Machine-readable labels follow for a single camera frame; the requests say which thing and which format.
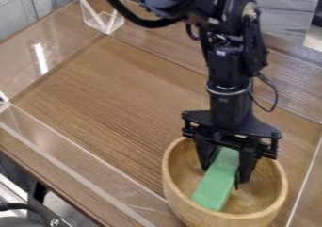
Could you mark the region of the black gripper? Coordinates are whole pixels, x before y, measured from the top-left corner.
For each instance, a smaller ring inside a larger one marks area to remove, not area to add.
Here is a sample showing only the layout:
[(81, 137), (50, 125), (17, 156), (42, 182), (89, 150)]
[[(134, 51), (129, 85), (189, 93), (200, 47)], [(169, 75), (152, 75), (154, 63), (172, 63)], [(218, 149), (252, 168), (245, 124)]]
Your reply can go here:
[(276, 159), (279, 141), (283, 132), (250, 114), (246, 121), (237, 127), (217, 125), (210, 119), (209, 110), (193, 110), (182, 113), (184, 136), (197, 144), (197, 153), (204, 170), (212, 166), (221, 148), (240, 152), (240, 166), (236, 172), (236, 189), (250, 180), (257, 159)]

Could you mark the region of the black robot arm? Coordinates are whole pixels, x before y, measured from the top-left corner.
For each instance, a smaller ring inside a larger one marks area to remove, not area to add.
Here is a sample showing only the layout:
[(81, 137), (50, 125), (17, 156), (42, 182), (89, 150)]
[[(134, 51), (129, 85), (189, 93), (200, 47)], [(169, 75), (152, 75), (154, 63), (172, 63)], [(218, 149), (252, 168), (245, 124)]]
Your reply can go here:
[(275, 159), (281, 131), (253, 113), (256, 78), (269, 79), (269, 48), (261, 28), (261, 9), (256, 0), (140, 0), (161, 18), (184, 20), (198, 27), (208, 66), (209, 110), (185, 111), (184, 136), (197, 144), (204, 169), (209, 169), (224, 148), (240, 152), (236, 183), (245, 184), (257, 162)]

